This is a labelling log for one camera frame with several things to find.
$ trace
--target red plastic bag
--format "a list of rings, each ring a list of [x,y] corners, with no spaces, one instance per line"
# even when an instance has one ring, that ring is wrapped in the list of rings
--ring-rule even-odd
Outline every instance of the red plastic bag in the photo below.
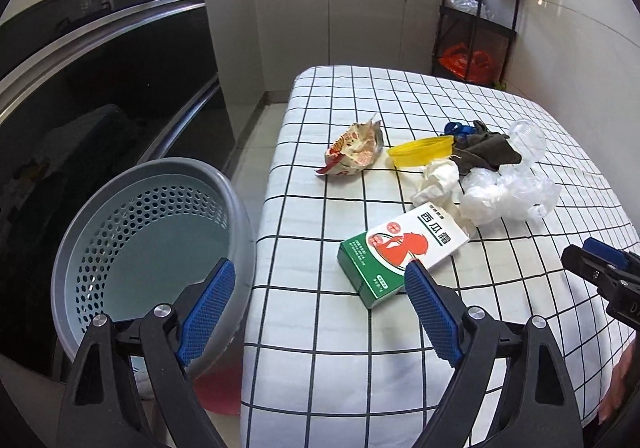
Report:
[[[440,65],[464,80],[466,72],[466,56],[469,49],[465,44],[459,43],[449,47],[438,58]],[[495,65],[493,59],[485,51],[474,51],[469,67],[468,81],[476,84],[489,84],[494,81]]]

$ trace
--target yellow bowl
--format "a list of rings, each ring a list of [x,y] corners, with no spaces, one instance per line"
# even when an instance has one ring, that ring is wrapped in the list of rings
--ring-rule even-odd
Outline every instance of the yellow bowl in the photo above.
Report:
[[[399,167],[423,166],[434,159],[449,157],[453,152],[453,136],[417,139],[390,148],[389,157]]]

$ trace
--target human hand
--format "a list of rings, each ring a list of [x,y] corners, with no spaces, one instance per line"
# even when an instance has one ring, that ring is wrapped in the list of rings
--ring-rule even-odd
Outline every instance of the human hand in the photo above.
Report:
[[[604,423],[607,419],[610,419],[617,409],[622,405],[623,399],[625,399],[625,378],[631,367],[631,359],[634,352],[636,339],[628,345],[628,347],[622,352],[620,361],[613,367],[611,374],[611,384],[607,393],[604,395],[600,407],[598,408],[598,424]]]

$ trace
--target gray plastic basket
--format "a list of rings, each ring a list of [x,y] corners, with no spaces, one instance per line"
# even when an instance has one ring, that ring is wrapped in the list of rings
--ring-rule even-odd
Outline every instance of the gray plastic basket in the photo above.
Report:
[[[201,357],[196,378],[238,330],[255,272],[255,243],[244,206],[229,181],[201,161],[165,158],[141,164],[105,184],[69,225],[53,268],[56,331],[73,359],[92,317],[144,316],[201,282],[226,256],[236,286]],[[143,358],[132,359],[138,391],[153,391]]]

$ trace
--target white checkered tablecloth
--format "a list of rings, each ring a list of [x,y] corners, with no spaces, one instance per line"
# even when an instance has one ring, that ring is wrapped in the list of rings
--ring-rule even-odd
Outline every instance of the white checkered tablecloth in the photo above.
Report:
[[[323,154],[355,121],[379,114],[385,146],[436,136],[447,121],[507,131],[527,118],[548,151],[535,170],[562,185],[544,222],[496,221],[431,270],[467,305],[497,319],[547,318],[590,419],[632,330],[604,312],[593,286],[565,272],[568,244],[595,237],[638,251],[606,179],[537,104],[431,76],[359,67],[301,74],[271,167],[257,242],[242,380],[242,442],[250,448],[410,447],[452,375],[436,357],[406,294],[367,310],[336,261],[338,244],[412,208],[419,169],[383,154],[362,174],[318,176]],[[484,439],[505,363],[496,361],[471,444]]]

